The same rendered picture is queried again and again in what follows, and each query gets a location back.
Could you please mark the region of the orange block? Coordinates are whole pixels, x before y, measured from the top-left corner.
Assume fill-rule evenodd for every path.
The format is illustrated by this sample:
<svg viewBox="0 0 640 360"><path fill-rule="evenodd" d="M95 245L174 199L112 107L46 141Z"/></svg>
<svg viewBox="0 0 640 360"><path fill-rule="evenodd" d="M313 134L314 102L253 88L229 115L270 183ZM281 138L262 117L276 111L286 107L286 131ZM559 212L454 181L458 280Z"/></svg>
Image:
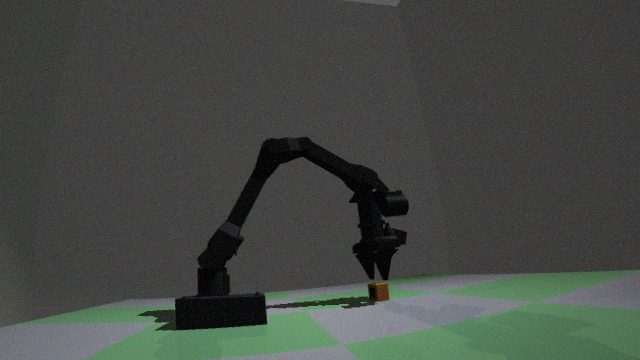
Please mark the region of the orange block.
<svg viewBox="0 0 640 360"><path fill-rule="evenodd" d="M387 283L377 282L374 284L367 284L367 286L369 300L376 302L390 300Z"/></svg>

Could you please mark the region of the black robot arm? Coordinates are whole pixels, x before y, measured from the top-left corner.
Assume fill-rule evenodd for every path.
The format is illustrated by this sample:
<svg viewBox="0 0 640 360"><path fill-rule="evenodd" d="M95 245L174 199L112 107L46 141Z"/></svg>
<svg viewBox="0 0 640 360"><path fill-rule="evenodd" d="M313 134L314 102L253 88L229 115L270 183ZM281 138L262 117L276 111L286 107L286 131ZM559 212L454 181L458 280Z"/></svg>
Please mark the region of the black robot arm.
<svg viewBox="0 0 640 360"><path fill-rule="evenodd" d="M359 219L370 217L406 215L409 204L402 190L389 189L373 169L352 164L308 137L269 138L261 147L255 169L237 199L225 223L208 241L207 249L198 257L198 292L201 296L228 296L230 275L226 262L235 254L244 241L240 235L243 223L250 213L266 179L279 164L304 157L328 172L339 177L355 194L349 203L357 203ZM373 192L374 189L377 189Z"/></svg>

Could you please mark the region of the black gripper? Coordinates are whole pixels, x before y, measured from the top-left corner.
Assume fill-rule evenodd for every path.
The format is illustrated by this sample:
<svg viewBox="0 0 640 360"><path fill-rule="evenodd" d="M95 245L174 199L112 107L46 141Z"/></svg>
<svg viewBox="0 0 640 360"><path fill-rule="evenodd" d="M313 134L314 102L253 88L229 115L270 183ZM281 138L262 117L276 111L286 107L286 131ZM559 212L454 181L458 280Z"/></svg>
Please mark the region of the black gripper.
<svg viewBox="0 0 640 360"><path fill-rule="evenodd" d="M384 236L383 224L385 219L370 217L360 220L358 229L362 236L353 246L353 254L368 274L370 280L374 279L375 263L383 280L389 279L391 258L400 247L400 239L394 236ZM378 251L378 252L376 252Z"/></svg>

